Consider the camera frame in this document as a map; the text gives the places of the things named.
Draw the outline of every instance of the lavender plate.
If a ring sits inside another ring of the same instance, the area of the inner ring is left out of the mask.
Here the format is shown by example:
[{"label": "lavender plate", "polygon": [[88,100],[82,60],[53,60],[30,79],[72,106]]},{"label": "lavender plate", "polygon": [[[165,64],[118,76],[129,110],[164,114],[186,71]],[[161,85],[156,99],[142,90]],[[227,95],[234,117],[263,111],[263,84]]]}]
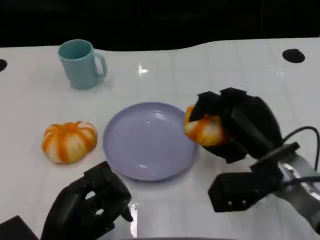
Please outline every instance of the lavender plate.
[{"label": "lavender plate", "polygon": [[117,113],[106,126],[103,150],[114,170],[157,181],[194,162],[197,145],[184,134],[185,113],[161,102],[143,102]]}]

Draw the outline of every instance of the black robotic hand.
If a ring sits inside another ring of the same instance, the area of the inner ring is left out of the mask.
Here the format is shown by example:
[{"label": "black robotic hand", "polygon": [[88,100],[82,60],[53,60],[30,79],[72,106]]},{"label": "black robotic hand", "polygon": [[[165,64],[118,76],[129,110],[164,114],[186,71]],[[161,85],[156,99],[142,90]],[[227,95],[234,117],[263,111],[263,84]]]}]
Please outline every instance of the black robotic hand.
[{"label": "black robotic hand", "polygon": [[261,98],[231,87],[220,92],[221,95],[211,91],[199,94],[189,118],[192,122],[206,114],[220,116],[230,141],[206,146],[206,150],[233,163],[242,160],[246,154],[258,159],[281,142],[278,123]]},{"label": "black robotic hand", "polygon": [[[229,140],[225,144],[206,146],[206,150],[230,164],[242,160],[246,154],[261,160],[279,147],[282,136],[278,123],[261,98],[235,88],[220,92],[221,95],[210,91],[199,94],[189,117],[189,122],[204,115],[220,117]],[[281,153],[291,150],[281,149]],[[208,194],[216,212],[243,211],[264,198],[270,189],[277,188],[282,178],[278,161],[258,160],[251,166],[251,172],[219,174]]]},{"label": "black robotic hand", "polygon": [[[86,198],[90,192],[95,195]],[[41,240],[96,240],[115,227],[119,216],[133,221],[130,200],[127,187],[104,161],[59,193],[44,223]]]}]

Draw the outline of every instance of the mug handle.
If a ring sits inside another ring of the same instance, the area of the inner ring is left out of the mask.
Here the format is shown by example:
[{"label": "mug handle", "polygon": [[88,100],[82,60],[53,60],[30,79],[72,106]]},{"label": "mug handle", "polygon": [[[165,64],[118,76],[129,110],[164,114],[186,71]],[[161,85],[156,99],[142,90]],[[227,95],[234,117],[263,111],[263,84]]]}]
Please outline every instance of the mug handle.
[{"label": "mug handle", "polygon": [[100,53],[94,52],[93,56],[98,58],[102,65],[102,73],[97,73],[99,78],[105,78],[107,76],[107,64],[104,56],[102,56]]}]

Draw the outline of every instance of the plate rim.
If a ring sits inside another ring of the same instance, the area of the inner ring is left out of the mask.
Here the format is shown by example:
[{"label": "plate rim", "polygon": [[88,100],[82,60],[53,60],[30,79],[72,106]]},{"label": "plate rim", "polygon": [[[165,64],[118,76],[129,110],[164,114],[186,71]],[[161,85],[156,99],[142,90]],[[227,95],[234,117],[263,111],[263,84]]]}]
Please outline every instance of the plate rim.
[{"label": "plate rim", "polygon": [[180,108],[172,105],[172,104],[169,104],[169,103],[165,103],[165,102],[160,102],[160,101],[144,101],[144,102],[139,102],[139,103],[135,103],[135,104],[132,104],[130,106],[127,106],[125,108],[123,108],[122,110],[118,111],[111,119],[110,121],[107,123],[104,131],[103,131],[103,136],[102,136],[102,149],[103,149],[103,152],[104,152],[104,155],[106,157],[105,161],[110,165],[111,169],[112,170],[115,170],[117,171],[118,173],[128,177],[128,178],[131,178],[131,179],[134,179],[134,180],[139,180],[139,181],[146,181],[146,182],[156,182],[156,181],[161,181],[161,180],[165,180],[165,179],[169,179],[169,178],[172,178],[174,176],[177,176],[179,174],[181,174],[183,171],[189,169],[196,161],[196,153],[197,153],[197,149],[198,149],[198,145],[194,142],[193,143],[193,152],[192,152],[192,159],[190,161],[189,164],[187,164],[185,167],[181,168],[181,170],[179,170],[178,172],[174,173],[174,174],[169,174],[168,176],[164,176],[164,177],[156,177],[156,178],[149,178],[149,177],[136,177],[134,175],[131,175],[129,173],[126,173],[126,172],[123,172],[121,170],[119,170],[119,168],[113,164],[112,162],[109,162],[108,159],[109,156],[108,156],[108,153],[107,153],[107,150],[106,150],[106,133],[107,131],[109,130],[110,128],[110,125],[112,124],[113,121],[115,121],[115,118],[119,115],[121,115],[123,112],[131,109],[131,108],[134,108],[138,105],[145,105],[145,104],[159,104],[159,105],[164,105],[164,106],[167,106],[167,107],[170,107],[170,108],[174,108],[175,110],[183,113],[183,115],[185,114],[184,111],[182,111]]}]

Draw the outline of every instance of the black cable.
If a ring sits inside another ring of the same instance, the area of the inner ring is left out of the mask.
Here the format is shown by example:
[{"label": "black cable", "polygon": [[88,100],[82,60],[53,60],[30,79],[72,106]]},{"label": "black cable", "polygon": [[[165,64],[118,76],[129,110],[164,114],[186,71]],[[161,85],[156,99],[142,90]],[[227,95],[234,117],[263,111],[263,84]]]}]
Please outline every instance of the black cable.
[{"label": "black cable", "polygon": [[303,130],[312,130],[316,134],[316,154],[315,154],[315,163],[314,163],[314,170],[318,170],[318,163],[319,163],[319,153],[320,153],[320,134],[319,131],[314,126],[302,126],[297,128],[296,130],[289,133],[282,141],[281,144],[284,144],[289,138],[291,138],[293,135],[303,131]]}]

